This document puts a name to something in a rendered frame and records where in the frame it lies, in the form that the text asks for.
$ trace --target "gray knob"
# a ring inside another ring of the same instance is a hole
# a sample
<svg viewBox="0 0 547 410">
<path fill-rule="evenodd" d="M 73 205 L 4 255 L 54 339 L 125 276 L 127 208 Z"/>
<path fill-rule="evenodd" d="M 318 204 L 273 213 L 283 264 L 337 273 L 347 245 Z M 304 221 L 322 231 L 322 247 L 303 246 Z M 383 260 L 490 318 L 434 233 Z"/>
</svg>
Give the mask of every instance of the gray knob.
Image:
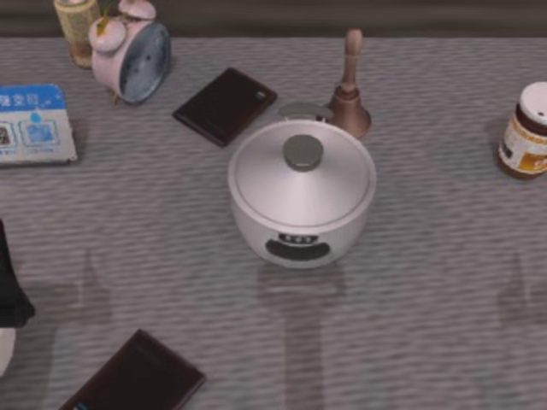
<svg viewBox="0 0 547 410">
<path fill-rule="evenodd" d="M 311 135 L 295 135 L 283 145 L 283 156 L 289 167 L 305 173 L 315 169 L 323 156 L 323 144 Z"/>
</svg>

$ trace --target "can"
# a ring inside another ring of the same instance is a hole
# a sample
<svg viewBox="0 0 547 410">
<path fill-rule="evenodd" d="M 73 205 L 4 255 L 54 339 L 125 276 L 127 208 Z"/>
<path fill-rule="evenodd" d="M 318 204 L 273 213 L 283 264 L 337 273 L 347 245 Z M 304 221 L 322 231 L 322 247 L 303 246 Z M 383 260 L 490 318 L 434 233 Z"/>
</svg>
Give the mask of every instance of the can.
<svg viewBox="0 0 547 410">
<path fill-rule="evenodd" d="M 101 16 L 97 0 L 54 0 L 54 4 L 74 63 L 82 68 L 91 68 L 93 50 L 88 33 Z"/>
<path fill-rule="evenodd" d="M 547 82 L 533 83 L 521 93 L 499 144 L 501 168 L 519 179 L 547 171 Z"/>
</svg>

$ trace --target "jar lid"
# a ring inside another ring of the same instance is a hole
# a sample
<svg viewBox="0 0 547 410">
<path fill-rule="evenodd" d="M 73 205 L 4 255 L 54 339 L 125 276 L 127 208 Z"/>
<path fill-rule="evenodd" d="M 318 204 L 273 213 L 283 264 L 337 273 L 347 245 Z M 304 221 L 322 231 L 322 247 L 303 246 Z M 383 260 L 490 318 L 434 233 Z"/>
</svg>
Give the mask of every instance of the jar lid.
<svg viewBox="0 0 547 410">
<path fill-rule="evenodd" d="M 547 126 L 547 82 L 527 86 L 521 93 L 520 106 L 530 120 Z"/>
<path fill-rule="evenodd" d="M 245 140 L 229 167 L 234 199 L 276 224 L 315 227 L 360 212 L 376 172 L 363 145 L 314 120 L 285 120 Z"/>
</svg>

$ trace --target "yellow can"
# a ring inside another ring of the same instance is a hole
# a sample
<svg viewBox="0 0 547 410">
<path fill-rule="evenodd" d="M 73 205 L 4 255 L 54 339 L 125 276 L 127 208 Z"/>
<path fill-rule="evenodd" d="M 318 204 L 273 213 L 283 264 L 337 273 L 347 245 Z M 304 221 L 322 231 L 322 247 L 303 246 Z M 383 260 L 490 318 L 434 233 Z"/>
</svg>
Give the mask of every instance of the yellow can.
<svg viewBox="0 0 547 410">
<path fill-rule="evenodd" d="M 54 0 L 54 4 L 71 57 L 77 66 L 91 68 L 93 50 L 88 32 L 101 16 L 97 0 Z"/>
</svg>

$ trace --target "alarm clock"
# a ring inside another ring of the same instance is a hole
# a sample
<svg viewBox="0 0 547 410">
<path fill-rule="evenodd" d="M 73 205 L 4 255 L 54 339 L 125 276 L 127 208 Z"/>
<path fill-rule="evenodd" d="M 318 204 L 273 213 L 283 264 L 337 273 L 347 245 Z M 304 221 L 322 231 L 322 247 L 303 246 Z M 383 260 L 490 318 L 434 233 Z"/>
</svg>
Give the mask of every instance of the alarm clock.
<svg viewBox="0 0 547 410">
<path fill-rule="evenodd" d="M 122 0 L 119 10 L 123 15 L 104 16 L 91 25 L 92 70 L 116 96 L 138 104 L 167 76 L 171 40 L 167 28 L 153 20 L 156 10 L 150 3 Z"/>
</svg>

